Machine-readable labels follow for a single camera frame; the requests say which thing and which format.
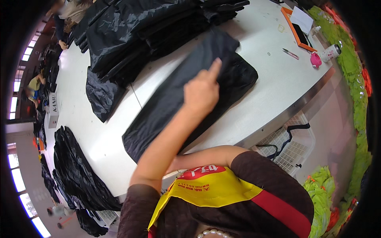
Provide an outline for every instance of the pearl necklace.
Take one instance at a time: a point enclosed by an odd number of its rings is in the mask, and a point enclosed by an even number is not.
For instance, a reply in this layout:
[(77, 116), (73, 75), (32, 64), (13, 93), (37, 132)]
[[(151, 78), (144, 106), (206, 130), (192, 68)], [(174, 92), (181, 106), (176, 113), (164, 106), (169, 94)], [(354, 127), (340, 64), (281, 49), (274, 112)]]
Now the pearl necklace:
[(208, 234), (217, 234), (217, 235), (222, 236), (223, 238), (233, 238), (228, 233), (224, 233), (223, 231), (216, 230), (216, 229), (204, 230), (202, 233), (197, 235), (197, 238), (203, 238), (204, 235), (208, 235)]

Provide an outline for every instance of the pile of green fabric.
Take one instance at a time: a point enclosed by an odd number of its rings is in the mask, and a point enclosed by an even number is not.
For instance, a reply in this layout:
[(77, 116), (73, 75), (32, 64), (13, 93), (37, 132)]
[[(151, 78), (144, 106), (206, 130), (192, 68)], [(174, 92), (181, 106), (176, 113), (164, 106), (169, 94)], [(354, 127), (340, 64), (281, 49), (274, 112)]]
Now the pile of green fabric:
[(309, 176), (303, 187), (310, 195), (314, 204), (314, 220), (309, 238), (321, 237), (327, 230), (330, 222), (331, 198), (335, 190), (335, 182), (328, 166), (320, 167), (318, 172)]
[(362, 64), (355, 52), (355, 47), (348, 33), (344, 31), (340, 25), (334, 24), (335, 21), (332, 17), (317, 6), (308, 10), (308, 13), (315, 20), (316, 24), (321, 26), (321, 32), (329, 43), (337, 44), (341, 47), (341, 55), (338, 57), (338, 63), (344, 72), (344, 77), (349, 85), (351, 96), (353, 98), (354, 127), (358, 131), (356, 139), (357, 150), (351, 181), (346, 196), (347, 202), (341, 204), (340, 220), (332, 229), (333, 233), (337, 233), (341, 225), (345, 222), (345, 213), (351, 204), (352, 198), (355, 196), (360, 198), (361, 179), (371, 163), (371, 155), (368, 152), (366, 135), (368, 96), (365, 90), (364, 79), (361, 75)]

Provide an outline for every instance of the hand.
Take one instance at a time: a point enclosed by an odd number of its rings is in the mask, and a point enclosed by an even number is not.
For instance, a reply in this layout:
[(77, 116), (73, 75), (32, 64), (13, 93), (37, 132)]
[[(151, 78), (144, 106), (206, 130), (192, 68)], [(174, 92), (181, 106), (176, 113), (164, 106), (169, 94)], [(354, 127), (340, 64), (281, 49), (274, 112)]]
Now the hand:
[(59, 46), (61, 46), (61, 49), (62, 49), (62, 50), (65, 50), (65, 49), (69, 48), (69, 47), (67, 46), (67, 44), (66, 44), (65, 42), (63, 42), (62, 40), (59, 40), (59, 41), (58, 41), (58, 44), (59, 44)]
[(204, 118), (216, 106), (219, 99), (217, 76), (221, 65), (221, 60), (215, 59), (209, 70), (201, 70), (184, 85), (183, 108), (190, 112), (190, 115)]

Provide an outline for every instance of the seated worker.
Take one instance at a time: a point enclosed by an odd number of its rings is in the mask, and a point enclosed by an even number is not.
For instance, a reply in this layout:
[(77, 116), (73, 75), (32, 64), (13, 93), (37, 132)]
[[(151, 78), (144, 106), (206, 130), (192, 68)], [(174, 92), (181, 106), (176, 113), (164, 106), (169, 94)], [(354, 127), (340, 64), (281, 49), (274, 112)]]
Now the seated worker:
[(21, 97), (31, 100), (36, 108), (38, 107), (38, 90), (40, 89), (40, 84), (45, 84), (45, 78), (39, 73), (36, 77), (32, 78), (28, 86), (22, 90)]
[[(311, 198), (268, 158), (231, 145), (176, 156), (218, 102), (220, 68), (217, 58), (209, 71), (184, 86), (182, 107), (141, 156), (121, 210), (118, 238), (309, 236)], [(162, 177), (177, 169), (187, 171), (160, 196)]]
[(86, 9), (88, 9), (92, 3), (93, 1), (91, 0), (56, 0), (53, 3), (46, 15), (49, 16), (54, 14), (53, 18), (56, 25), (56, 35), (61, 49), (65, 50), (68, 48), (63, 37), (65, 19), (70, 18), (78, 24), (85, 15)]
[(56, 216), (56, 217), (64, 217), (64, 216), (71, 216), (75, 210), (69, 209), (64, 207), (64, 205), (60, 203), (56, 203), (53, 198), (52, 201), (54, 203), (54, 207), (47, 208), (48, 215), (51, 216)]

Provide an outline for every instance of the yellow apron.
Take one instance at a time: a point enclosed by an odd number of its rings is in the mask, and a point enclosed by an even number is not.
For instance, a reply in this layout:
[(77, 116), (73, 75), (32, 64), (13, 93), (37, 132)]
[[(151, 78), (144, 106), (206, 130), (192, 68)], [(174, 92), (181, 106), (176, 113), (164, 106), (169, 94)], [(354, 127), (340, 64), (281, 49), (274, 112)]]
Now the yellow apron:
[(156, 222), (172, 196), (199, 207), (219, 208), (250, 200), (261, 191), (261, 188), (237, 178), (228, 167), (206, 165), (189, 169), (179, 176), (161, 196), (148, 230)]

